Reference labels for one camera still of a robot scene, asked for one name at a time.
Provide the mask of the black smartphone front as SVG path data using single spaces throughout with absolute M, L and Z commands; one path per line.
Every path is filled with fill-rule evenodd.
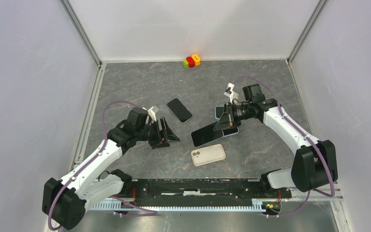
M 217 123 L 211 123 L 203 128 L 200 128 L 191 133 L 191 138 L 193 141 L 194 147 L 199 147 L 206 143 L 215 141 L 223 137 L 223 132 L 220 130 L 214 130 L 214 127 Z

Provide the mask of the beige translucent phone case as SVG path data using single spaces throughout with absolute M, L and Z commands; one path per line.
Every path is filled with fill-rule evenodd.
M 216 144 L 191 151 L 191 157 L 195 166 L 202 166 L 224 160 L 226 154 L 223 146 Z

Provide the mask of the light blue phone case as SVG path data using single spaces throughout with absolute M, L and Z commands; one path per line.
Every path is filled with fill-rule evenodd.
M 214 110 L 214 117 L 216 120 L 220 120 L 224 112 L 224 106 L 216 106 Z

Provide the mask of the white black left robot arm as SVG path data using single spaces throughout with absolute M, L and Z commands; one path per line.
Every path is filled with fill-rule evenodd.
M 164 117 L 156 118 L 152 108 L 134 107 L 127 119 L 106 131 L 99 147 L 76 168 L 59 180 L 50 178 L 44 185 L 42 211 L 48 216 L 48 227 L 74 228 L 93 206 L 113 195 L 127 197 L 132 183 L 123 179 L 123 173 L 109 174 L 96 179 L 105 169 L 121 158 L 138 141 L 148 142 L 152 149 L 169 147 L 180 138 L 174 134 Z

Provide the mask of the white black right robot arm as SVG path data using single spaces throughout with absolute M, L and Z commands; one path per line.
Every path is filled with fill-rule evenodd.
M 338 179 L 336 149 L 330 140 L 322 141 L 304 130 L 284 110 L 275 98 L 266 99 L 259 84 L 245 86 L 245 100 L 238 101 L 234 84 L 224 91 L 229 102 L 214 130 L 237 128 L 242 121 L 254 118 L 272 129 L 294 155 L 292 167 L 269 171 L 261 175 L 260 192 L 274 196 L 281 188 L 296 188 L 301 192 L 316 191 L 328 197 L 335 195 Z

